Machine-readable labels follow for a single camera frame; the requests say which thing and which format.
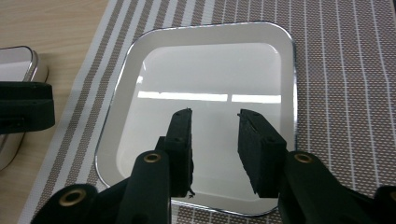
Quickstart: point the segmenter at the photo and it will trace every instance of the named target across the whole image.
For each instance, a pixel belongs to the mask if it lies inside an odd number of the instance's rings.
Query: brass screw
[[[87,196],[85,189],[71,189],[61,197],[59,204],[64,207],[73,206],[80,203],[85,196]]]
[[[311,163],[313,162],[312,158],[308,155],[305,155],[303,153],[295,154],[294,159],[297,161],[303,162],[303,163]]]
[[[157,153],[151,153],[145,156],[145,162],[157,162],[161,159],[161,155]]]

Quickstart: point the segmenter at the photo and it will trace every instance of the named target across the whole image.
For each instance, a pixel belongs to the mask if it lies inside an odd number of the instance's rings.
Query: gray striped mat
[[[396,185],[396,25],[391,0],[109,1],[48,155],[21,214],[28,223],[58,189],[104,186],[93,156],[127,49],[162,27],[270,21],[297,49],[298,147],[347,187]],[[278,223],[173,206],[173,223]]]

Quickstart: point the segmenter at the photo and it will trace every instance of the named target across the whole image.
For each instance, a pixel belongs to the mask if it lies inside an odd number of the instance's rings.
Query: black object
[[[160,137],[156,150],[169,155],[172,197],[186,197],[191,190],[194,163],[191,148],[191,109],[184,109],[172,116],[166,136]]]
[[[0,82],[0,92],[0,134],[41,131],[55,124],[51,85]]]
[[[131,176],[97,193],[88,184],[54,194],[32,223],[171,223],[172,197],[191,191],[190,109],[176,112],[155,150],[140,154]]]
[[[238,116],[238,153],[250,184],[261,198],[277,198],[286,141],[261,114],[241,109]]]

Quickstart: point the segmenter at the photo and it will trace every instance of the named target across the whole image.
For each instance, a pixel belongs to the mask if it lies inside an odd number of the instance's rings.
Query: table surface
[[[28,46],[46,62],[56,124],[106,4],[106,0],[0,1],[0,49]],[[0,171],[0,223],[18,222],[55,129],[56,125],[27,133],[13,162]]]

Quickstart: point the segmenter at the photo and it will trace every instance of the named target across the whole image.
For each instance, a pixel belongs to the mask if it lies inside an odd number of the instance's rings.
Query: white tray
[[[135,158],[155,148],[172,114],[192,109],[193,199],[179,203],[245,216],[277,199],[253,193],[237,153],[241,108],[263,114],[294,149],[294,45],[272,23],[161,29],[128,51],[96,151],[108,186],[128,177]]]

